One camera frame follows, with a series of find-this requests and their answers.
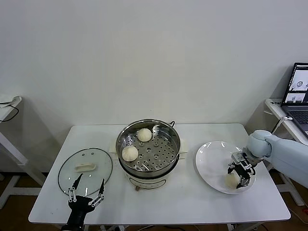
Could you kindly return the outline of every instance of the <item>laptop keyboard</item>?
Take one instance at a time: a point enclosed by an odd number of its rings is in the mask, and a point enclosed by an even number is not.
[[[289,111],[289,113],[299,124],[308,124],[308,111]]]

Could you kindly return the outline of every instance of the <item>floor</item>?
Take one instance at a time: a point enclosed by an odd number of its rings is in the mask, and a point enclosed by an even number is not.
[[[0,181],[0,193],[3,192],[5,186],[10,181],[12,174],[4,173],[5,179]],[[276,184],[282,183],[277,172],[271,172],[271,175]],[[29,177],[22,176],[18,181],[17,187],[38,187],[38,185]],[[302,198],[305,200],[306,204],[308,204],[308,189],[303,186],[295,183],[295,186]],[[289,193],[282,193],[282,197],[286,202],[287,206],[294,210],[304,221],[308,222],[308,215],[306,215],[302,209],[304,206],[298,207],[294,203],[292,197]],[[41,224],[32,224],[28,221],[28,215],[32,209],[32,206],[36,200],[35,196],[10,196],[4,208],[0,210],[0,231],[58,231],[56,227],[53,225],[41,225]],[[280,221],[280,222],[267,222],[264,223],[266,228],[269,231],[308,231],[308,225],[303,224],[298,218],[296,218],[293,214],[291,219],[288,221]],[[200,231],[227,231],[227,225],[198,225],[197,226]],[[130,226],[127,228],[127,231],[137,231],[142,228],[142,226]],[[184,225],[180,226],[180,228],[185,231],[198,231],[198,229],[193,225]],[[90,231],[98,231],[99,226],[90,226]],[[148,229],[149,231],[180,231],[181,229],[169,229],[162,226],[155,226],[153,228]],[[259,231],[266,231],[266,229],[262,226],[259,226]]]

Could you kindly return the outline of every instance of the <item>laptop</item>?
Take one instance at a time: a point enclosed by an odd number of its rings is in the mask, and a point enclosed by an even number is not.
[[[295,63],[281,104],[308,137],[308,63]]]

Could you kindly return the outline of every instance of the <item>steamed bun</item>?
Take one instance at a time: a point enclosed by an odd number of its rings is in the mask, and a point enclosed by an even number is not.
[[[125,161],[134,161],[138,157],[138,150],[134,146],[127,146],[122,150],[122,158]]]
[[[152,138],[152,133],[147,128],[142,128],[137,132],[137,137],[141,142],[147,142]]]
[[[237,173],[229,173],[226,175],[225,184],[230,189],[236,189],[240,183],[240,177]]]

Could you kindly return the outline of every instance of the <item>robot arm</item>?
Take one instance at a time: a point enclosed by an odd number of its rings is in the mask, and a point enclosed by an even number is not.
[[[254,167],[263,159],[275,169],[308,188],[308,146],[284,140],[268,131],[256,130],[249,136],[246,148],[232,154],[228,173],[233,170],[240,176],[237,188],[247,186]]]
[[[104,179],[96,198],[92,199],[75,194],[75,190],[78,187],[82,175],[83,174],[81,173],[77,180],[75,180],[73,186],[68,189],[68,206],[71,208],[72,212],[68,218],[67,224],[61,228],[61,231],[82,231],[82,226],[86,214],[92,212],[95,207],[104,199]]]

